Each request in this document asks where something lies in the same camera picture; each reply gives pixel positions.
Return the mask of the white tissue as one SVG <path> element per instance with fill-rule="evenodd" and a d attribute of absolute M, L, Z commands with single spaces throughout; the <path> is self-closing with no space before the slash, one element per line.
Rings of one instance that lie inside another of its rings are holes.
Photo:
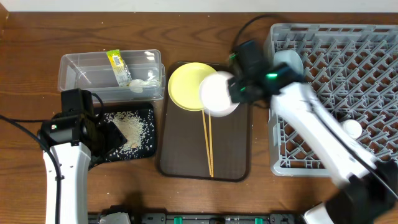
<path fill-rule="evenodd" d="M 134 93 L 142 93 L 144 88 L 158 86 L 159 82 L 157 80 L 141 80 L 134 79 L 129 84 L 129 89 Z"/>

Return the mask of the yellow plate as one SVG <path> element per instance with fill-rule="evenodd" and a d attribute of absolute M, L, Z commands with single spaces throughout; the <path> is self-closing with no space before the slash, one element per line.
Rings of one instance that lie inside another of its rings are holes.
<path fill-rule="evenodd" d="M 169 78 L 169 97 L 184 110 L 203 110 L 200 85 L 206 77 L 214 73 L 216 70 L 205 63 L 192 62 L 179 66 Z"/>

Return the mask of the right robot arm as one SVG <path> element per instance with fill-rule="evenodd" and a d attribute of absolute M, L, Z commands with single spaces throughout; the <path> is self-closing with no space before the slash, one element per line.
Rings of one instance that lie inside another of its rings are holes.
<path fill-rule="evenodd" d="M 350 137 L 302 74 L 282 63 L 227 83 L 234 103 L 268 102 L 298 132 L 339 188 L 332 198 L 307 210 L 304 223 L 372 223 L 397 204 L 396 162 L 379 161 Z"/>

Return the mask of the wooden chopstick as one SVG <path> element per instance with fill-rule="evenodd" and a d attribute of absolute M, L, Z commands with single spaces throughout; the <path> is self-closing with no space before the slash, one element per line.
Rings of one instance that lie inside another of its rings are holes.
<path fill-rule="evenodd" d="M 213 170 L 212 170 L 212 166 L 211 166 L 211 157 L 210 157 L 210 148 L 209 148 L 209 142 L 208 142 L 208 133 L 207 133 L 206 119 L 205 119 L 205 111 L 202 110 L 201 114 L 202 114 L 203 129 L 204 129 L 204 135 L 205 135 L 205 146 L 206 146 L 206 154 L 207 154 L 207 160 L 208 160 L 208 169 L 209 169 L 210 177 L 213 177 Z"/>
<path fill-rule="evenodd" d="M 211 177 L 214 177 L 214 163 L 213 163 L 213 137 L 212 137 L 212 123 L 211 123 L 211 112 L 208 113 L 208 125 L 209 125 L 209 147 L 210 147 L 210 165 L 211 165 Z"/>

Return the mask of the green snack wrapper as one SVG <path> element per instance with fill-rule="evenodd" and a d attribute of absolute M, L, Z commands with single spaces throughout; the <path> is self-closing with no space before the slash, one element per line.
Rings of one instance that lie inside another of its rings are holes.
<path fill-rule="evenodd" d="M 122 59 L 119 49 L 106 52 L 109 62 L 112 66 L 114 76 L 119 86 L 128 86 L 132 81 L 131 73 Z"/>

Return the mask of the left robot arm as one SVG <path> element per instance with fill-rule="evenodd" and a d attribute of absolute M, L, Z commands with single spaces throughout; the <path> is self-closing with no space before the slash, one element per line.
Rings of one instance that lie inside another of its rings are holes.
<path fill-rule="evenodd" d="M 46 223 L 88 223 L 88 171 L 127 142 L 112 121 L 87 114 L 55 116 L 42 123 L 47 174 Z"/>

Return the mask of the blue bowl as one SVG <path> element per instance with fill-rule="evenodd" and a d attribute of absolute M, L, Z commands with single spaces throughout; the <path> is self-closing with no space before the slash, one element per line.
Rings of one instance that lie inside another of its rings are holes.
<path fill-rule="evenodd" d="M 273 56 L 273 66 L 276 67 L 283 63 L 286 63 L 299 75 L 304 75 L 303 62 L 296 51 L 288 49 L 276 52 Z"/>

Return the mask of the pink bowl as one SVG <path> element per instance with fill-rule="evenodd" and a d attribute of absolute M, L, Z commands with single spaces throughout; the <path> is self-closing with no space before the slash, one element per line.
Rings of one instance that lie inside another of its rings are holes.
<path fill-rule="evenodd" d="M 233 103 L 228 90 L 228 80 L 233 78 L 229 72 L 218 71 L 207 76 L 200 84 L 200 100 L 205 113 L 214 117 L 231 114 L 239 105 Z"/>

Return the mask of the white cup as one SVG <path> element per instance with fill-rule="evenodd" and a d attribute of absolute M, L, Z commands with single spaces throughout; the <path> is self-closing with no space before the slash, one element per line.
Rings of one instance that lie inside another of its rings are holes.
<path fill-rule="evenodd" d="M 357 139 L 362 135 L 362 127 L 356 120 L 347 119 L 340 124 L 344 132 L 352 139 Z"/>

